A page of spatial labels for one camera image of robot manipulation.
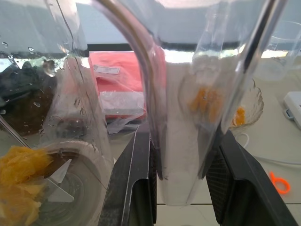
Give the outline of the orange segments in bowl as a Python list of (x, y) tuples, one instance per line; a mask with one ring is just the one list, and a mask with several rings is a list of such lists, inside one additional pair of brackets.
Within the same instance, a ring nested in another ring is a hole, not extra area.
[[(208, 87), (201, 87), (189, 104), (189, 109), (193, 113), (206, 113), (206, 118), (210, 122), (214, 122), (222, 110), (223, 101), (224, 97), (220, 91), (210, 90)], [(245, 123), (245, 110), (240, 106), (232, 119), (231, 126), (241, 126)]]

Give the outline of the red packet in plastic bag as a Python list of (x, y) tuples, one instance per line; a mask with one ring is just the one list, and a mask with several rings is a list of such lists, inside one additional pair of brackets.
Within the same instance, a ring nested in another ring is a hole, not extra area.
[(108, 133), (133, 131), (147, 118), (139, 64), (134, 52), (91, 52), (81, 70), (94, 78)]

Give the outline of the clear glass bowl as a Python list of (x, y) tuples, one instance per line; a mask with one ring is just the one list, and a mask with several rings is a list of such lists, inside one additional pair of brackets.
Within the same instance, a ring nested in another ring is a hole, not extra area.
[[(193, 99), (194, 98), (192, 98), (187, 102), (187, 108), (191, 113), (193, 112), (189, 109), (189, 104), (192, 102)], [(263, 113), (264, 102), (263, 102), (261, 90), (256, 86), (255, 81), (252, 81), (249, 84), (240, 102), (240, 106), (243, 107), (245, 110), (246, 123), (244, 125), (236, 126), (236, 127), (230, 126), (230, 130), (234, 135), (242, 133), (243, 130), (255, 124)]]

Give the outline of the white power strip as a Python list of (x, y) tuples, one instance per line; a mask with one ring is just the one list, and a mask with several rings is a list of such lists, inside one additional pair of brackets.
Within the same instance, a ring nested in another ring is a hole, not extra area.
[(284, 97), (284, 116), (301, 130), (301, 91), (291, 91)]

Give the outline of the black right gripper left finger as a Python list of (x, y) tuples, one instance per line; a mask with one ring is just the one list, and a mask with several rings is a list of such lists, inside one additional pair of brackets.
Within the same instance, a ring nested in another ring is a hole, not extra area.
[(99, 223), (156, 222), (156, 151), (149, 126), (139, 126), (114, 164)]

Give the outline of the orange segments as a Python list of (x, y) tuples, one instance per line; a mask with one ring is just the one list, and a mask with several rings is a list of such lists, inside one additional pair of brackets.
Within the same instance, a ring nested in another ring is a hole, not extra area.
[(0, 157), (0, 226), (30, 226), (38, 219), (52, 161), (44, 149), (22, 146)]
[[(201, 87), (189, 104), (189, 109), (193, 113), (206, 113), (206, 118), (210, 122), (214, 122), (222, 110), (223, 101), (224, 97), (220, 91), (210, 90), (208, 87)], [(240, 106), (232, 119), (231, 126), (241, 126), (245, 123), (245, 110)]]

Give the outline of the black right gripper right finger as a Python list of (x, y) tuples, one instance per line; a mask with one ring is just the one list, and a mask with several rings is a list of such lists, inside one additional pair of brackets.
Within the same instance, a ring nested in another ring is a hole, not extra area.
[(218, 131), (199, 173), (219, 226), (298, 226), (261, 164), (231, 131)]

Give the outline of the clear plastic blender jar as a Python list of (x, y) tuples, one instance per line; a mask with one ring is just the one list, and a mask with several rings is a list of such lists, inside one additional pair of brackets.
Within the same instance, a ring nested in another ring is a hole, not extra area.
[[(191, 205), (287, 0), (85, 2), (137, 57), (147, 105), (138, 127), (149, 126), (163, 202)], [(30, 226), (154, 226), (99, 223), (117, 160), (94, 78), (81, 70), (89, 57), (75, 0), (0, 0), (0, 157), (22, 146), (53, 158)], [(224, 97), (214, 122), (187, 108), (201, 87)]]

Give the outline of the glass beaker with spout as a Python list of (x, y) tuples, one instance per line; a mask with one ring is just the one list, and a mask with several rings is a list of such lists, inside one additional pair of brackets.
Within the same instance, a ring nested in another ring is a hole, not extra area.
[(301, 51), (301, 23), (278, 22), (254, 77), (263, 81), (282, 80)]

